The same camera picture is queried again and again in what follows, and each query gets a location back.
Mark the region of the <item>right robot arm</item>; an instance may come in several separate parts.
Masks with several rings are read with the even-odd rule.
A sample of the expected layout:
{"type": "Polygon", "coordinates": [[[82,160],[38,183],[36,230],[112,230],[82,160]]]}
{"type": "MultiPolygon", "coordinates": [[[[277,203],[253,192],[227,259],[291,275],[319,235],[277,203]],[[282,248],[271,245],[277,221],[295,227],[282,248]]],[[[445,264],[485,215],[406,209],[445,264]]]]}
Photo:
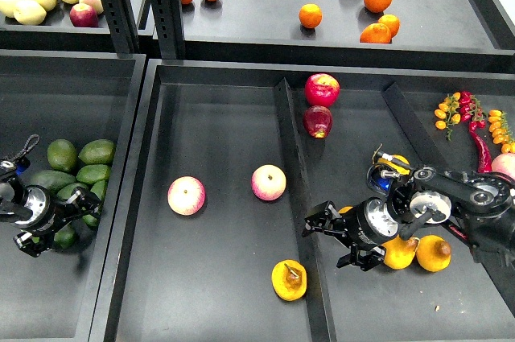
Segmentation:
{"type": "Polygon", "coordinates": [[[338,267],[371,270],[385,262],[387,241],[406,241],[431,225],[441,225],[461,240],[475,262],[513,266],[514,182],[508,176],[415,167],[376,150],[367,177],[380,197],[345,213],[327,201],[305,219],[303,236],[322,233],[348,248],[338,267]]]}

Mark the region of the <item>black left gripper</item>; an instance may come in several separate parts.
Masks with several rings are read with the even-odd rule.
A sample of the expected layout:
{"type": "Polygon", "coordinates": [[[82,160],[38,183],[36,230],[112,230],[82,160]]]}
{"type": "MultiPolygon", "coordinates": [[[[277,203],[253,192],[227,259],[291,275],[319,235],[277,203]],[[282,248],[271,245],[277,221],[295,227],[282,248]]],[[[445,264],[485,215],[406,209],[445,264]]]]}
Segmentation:
{"type": "Polygon", "coordinates": [[[15,235],[13,241],[20,251],[33,258],[50,250],[55,234],[71,221],[87,215],[101,218],[101,200],[81,187],[68,200],[54,196],[44,187],[29,187],[23,207],[32,215],[22,221],[25,232],[15,235]]]}

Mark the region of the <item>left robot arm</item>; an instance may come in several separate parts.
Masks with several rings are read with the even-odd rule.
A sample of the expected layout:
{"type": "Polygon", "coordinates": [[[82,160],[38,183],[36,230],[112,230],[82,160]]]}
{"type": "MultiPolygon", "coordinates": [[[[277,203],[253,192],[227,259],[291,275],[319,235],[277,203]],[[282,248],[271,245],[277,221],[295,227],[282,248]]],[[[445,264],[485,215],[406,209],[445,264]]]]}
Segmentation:
{"type": "Polygon", "coordinates": [[[1,221],[20,230],[13,237],[18,249],[33,258],[54,247],[54,236],[72,221],[85,215],[101,217],[102,202],[84,187],[60,199],[47,188],[26,185],[19,178],[29,166],[27,155],[39,143],[33,134],[15,155],[1,159],[1,221]]]}

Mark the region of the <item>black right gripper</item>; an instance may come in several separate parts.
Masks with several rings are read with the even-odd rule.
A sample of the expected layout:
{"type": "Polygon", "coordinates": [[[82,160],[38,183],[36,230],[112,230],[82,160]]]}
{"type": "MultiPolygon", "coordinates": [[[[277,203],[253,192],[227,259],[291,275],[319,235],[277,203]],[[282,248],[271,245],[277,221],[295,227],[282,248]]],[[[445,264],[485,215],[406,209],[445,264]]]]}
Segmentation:
{"type": "Polygon", "coordinates": [[[345,212],[337,212],[332,201],[325,201],[311,208],[304,221],[302,237],[322,233],[350,249],[338,260],[337,268],[371,270],[383,264],[385,248],[381,245],[398,234],[398,222],[389,214],[386,202],[374,197],[345,212]]]}

